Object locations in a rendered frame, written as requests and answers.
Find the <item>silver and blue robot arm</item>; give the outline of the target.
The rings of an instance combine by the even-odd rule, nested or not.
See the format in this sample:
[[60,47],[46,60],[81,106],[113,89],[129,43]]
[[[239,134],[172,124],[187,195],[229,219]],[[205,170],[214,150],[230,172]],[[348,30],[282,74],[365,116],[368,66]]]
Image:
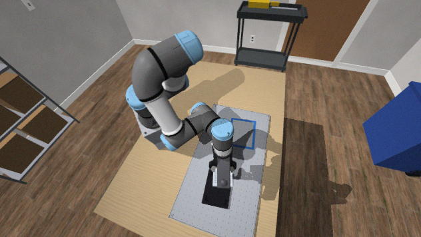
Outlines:
[[[186,73],[203,55],[199,38],[189,30],[144,49],[135,59],[126,100],[144,127],[162,128],[161,140],[170,151],[204,130],[212,138],[214,152],[227,156],[234,134],[231,121],[220,118],[204,102],[195,104],[191,115],[181,120],[169,102],[189,87]],[[230,188],[230,157],[217,158],[217,188]]]

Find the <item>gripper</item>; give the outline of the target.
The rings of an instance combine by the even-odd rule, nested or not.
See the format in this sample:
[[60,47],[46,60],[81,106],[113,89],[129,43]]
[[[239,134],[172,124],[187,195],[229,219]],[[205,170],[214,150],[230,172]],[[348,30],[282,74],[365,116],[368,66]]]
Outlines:
[[[231,153],[229,155],[227,155],[227,156],[219,156],[219,155],[217,155],[214,152],[213,146],[212,146],[212,151],[213,151],[213,160],[209,162],[209,168],[214,172],[215,169],[217,168],[217,158],[220,158],[220,159],[226,159],[226,158],[228,158],[232,154],[232,152],[233,152],[233,146],[232,146]],[[232,160],[232,155],[231,155],[230,156],[230,171],[231,172],[234,172],[234,170],[236,170],[236,162]]]

